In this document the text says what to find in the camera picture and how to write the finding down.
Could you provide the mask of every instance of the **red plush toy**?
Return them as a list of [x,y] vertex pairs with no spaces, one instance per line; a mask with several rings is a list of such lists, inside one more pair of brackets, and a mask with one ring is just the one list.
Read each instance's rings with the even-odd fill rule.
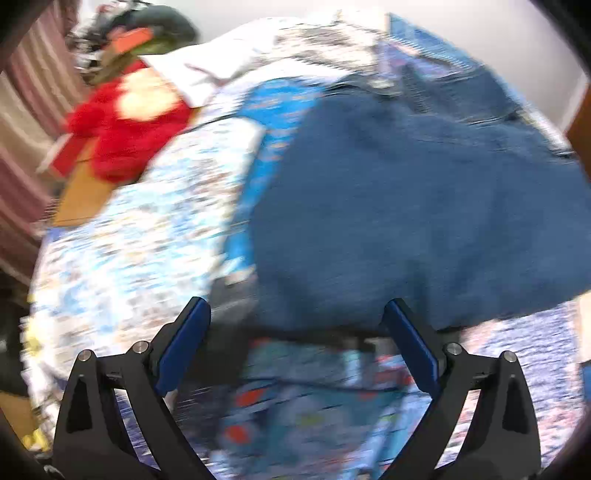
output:
[[125,74],[98,87],[67,120],[67,130],[98,137],[90,159],[98,178],[135,180],[153,156],[182,131],[191,109],[153,69],[138,61]]

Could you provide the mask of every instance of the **pile of clothes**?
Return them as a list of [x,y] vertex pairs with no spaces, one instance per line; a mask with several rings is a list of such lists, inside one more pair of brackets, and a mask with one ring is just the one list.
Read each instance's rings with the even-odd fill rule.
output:
[[96,218],[46,239],[25,361],[49,423],[80,350],[124,352],[201,296],[213,326],[200,365],[238,365],[183,397],[198,412],[179,422],[210,468],[377,477],[428,401],[393,350],[301,342],[380,339],[381,310],[403,297],[436,329],[553,308],[463,338],[474,353],[517,351],[534,384],[555,368],[558,387],[530,385],[552,458],[582,410],[561,303],[591,287],[591,190],[543,116],[394,15],[266,18],[141,60],[199,113]]

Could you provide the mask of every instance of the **yellow object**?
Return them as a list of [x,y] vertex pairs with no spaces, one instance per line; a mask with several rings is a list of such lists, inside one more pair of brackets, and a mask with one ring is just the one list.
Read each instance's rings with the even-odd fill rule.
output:
[[129,73],[122,80],[120,88],[125,93],[117,100],[120,118],[147,122],[173,110],[181,101],[178,93],[152,68]]

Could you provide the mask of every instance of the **blue patterned fabric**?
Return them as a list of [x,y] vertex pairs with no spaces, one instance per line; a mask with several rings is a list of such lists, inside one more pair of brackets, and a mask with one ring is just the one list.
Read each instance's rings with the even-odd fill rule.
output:
[[248,231],[252,209],[272,180],[302,117],[322,90],[323,87],[304,85],[293,79],[270,80],[255,88],[236,113],[259,122],[267,133],[247,177],[226,240],[226,274],[247,274],[254,269]]

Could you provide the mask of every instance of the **green fabric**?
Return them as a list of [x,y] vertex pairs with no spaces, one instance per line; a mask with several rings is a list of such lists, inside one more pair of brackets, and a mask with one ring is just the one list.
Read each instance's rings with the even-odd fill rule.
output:
[[115,57],[107,65],[104,65],[97,74],[91,78],[89,83],[98,86],[101,83],[110,82],[116,79],[121,73],[136,60],[140,55],[162,55],[169,51],[176,50],[183,46],[183,43],[170,37],[158,37],[147,41],[146,43],[135,47],[129,52]]

